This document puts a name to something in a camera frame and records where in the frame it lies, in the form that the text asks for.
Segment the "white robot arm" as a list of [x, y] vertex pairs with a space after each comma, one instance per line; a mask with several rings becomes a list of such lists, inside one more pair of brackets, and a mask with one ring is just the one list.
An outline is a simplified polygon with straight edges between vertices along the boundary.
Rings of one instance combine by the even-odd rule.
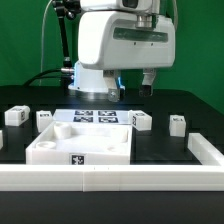
[[78, 61], [69, 89], [87, 99], [117, 102], [123, 70], [141, 69], [140, 94], [152, 93], [158, 68], [175, 60], [175, 28], [161, 0], [80, 0]]

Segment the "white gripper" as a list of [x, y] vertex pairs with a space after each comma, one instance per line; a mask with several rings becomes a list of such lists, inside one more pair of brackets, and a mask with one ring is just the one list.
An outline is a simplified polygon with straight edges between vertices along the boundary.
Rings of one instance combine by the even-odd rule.
[[156, 28], [139, 29], [137, 16], [118, 11], [85, 13], [80, 20], [78, 58], [88, 69], [104, 70], [108, 100], [119, 101], [120, 90], [115, 70], [143, 69], [141, 97], [151, 96], [156, 70], [171, 67], [175, 60], [175, 29], [164, 16]]

